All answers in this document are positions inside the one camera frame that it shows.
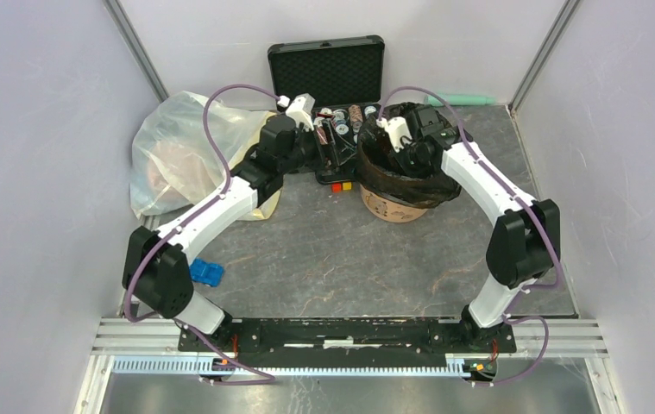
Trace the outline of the orange capybara trash bin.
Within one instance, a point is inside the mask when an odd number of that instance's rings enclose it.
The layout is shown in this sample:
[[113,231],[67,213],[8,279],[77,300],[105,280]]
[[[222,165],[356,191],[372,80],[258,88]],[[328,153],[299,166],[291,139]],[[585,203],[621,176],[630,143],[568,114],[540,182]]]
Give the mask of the orange capybara trash bin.
[[427,209],[405,206],[381,197],[364,185],[360,185],[360,193],[367,210],[388,223],[409,223],[421,218],[427,213]]

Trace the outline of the black trash bag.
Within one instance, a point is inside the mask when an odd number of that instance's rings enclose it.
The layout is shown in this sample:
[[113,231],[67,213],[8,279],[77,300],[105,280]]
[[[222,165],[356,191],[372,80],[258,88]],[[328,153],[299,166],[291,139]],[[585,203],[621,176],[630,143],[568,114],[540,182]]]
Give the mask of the black trash bag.
[[[438,123],[448,136],[459,141],[458,131],[436,108],[421,103],[388,105],[384,114],[406,119],[412,136],[419,135],[425,125]],[[357,135],[356,179],[367,190],[397,204],[417,209],[432,209],[457,198],[462,187],[451,177],[426,168],[409,174],[390,155],[393,149],[387,133],[379,128],[376,114],[367,118]]]

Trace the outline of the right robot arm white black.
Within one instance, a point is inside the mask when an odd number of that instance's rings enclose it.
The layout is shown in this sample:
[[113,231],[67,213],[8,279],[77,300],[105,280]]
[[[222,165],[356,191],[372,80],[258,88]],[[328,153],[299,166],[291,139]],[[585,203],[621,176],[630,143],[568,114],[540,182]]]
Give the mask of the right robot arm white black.
[[434,173],[454,180],[482,209],[493,226],[485,260],[489,275],[469,303],[459,330],[462,345],[481,352],[494,341],[493,327],[504,323],[516,297],[529,292],[560,265],[560,209],[550,199],[522,191],[469,138],[462,124],[442,121],[429,105],[404,116],[381,119],[390,154],[405,172]]

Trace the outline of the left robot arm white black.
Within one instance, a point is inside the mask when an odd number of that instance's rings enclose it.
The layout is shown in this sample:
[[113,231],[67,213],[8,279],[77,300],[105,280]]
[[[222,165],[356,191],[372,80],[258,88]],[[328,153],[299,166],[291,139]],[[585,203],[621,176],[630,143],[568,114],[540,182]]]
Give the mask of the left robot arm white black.
[[213,195],[158,229],[136,229],[123,268],[125,298],[138,298],[154,314],[198,329],[209,350],[226,349],[230,314],[195,291],[191,267],[218,235],[279,191],[286,174],[324,164],[325,123],[331,118],[319,114],[305,125],[287,115],[269,117],[258,142]]

